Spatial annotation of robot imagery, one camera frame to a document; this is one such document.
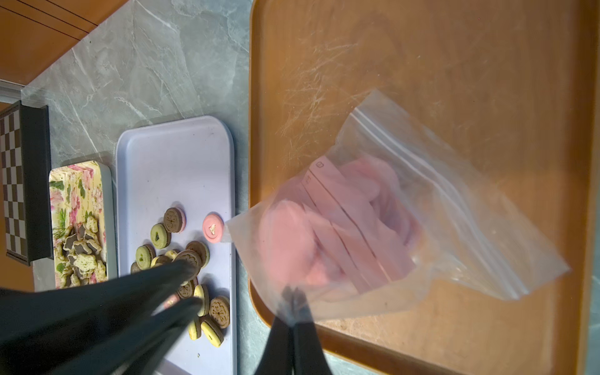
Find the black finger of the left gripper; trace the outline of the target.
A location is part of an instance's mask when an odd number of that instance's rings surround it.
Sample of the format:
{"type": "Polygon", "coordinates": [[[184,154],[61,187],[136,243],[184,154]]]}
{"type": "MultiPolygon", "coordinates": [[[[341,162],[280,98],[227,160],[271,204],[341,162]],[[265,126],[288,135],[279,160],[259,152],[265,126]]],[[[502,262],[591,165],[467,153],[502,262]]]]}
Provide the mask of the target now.
{"type": "Polygon", "coordinates": [[[155,373],[199,307],[161,308],[183,275],[172,263],[81,287],[1,290],[1,372],[155,373]]]}

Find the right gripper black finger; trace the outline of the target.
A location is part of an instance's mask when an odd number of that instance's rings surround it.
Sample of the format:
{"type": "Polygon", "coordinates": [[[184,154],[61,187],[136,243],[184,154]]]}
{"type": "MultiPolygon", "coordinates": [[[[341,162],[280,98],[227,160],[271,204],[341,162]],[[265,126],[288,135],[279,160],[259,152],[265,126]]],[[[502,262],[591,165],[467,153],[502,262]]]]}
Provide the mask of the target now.
{"type": "Polygon", "coordinates": [[[330,374],[305,293],[286,287],[256,374],[330,374]]]}

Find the ziploc bag of pink cookies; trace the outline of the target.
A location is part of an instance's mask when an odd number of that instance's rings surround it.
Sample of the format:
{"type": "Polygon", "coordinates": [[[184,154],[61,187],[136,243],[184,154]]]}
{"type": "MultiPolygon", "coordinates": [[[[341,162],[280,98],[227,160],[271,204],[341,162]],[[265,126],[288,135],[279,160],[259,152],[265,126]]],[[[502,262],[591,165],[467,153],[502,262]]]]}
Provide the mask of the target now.
{"type": "Polygon", "coordinates": [[[569,270],[500,190],[379,91],[225,231],[289,325],[408,309],[436,279],[512,301],[569,270]]]}

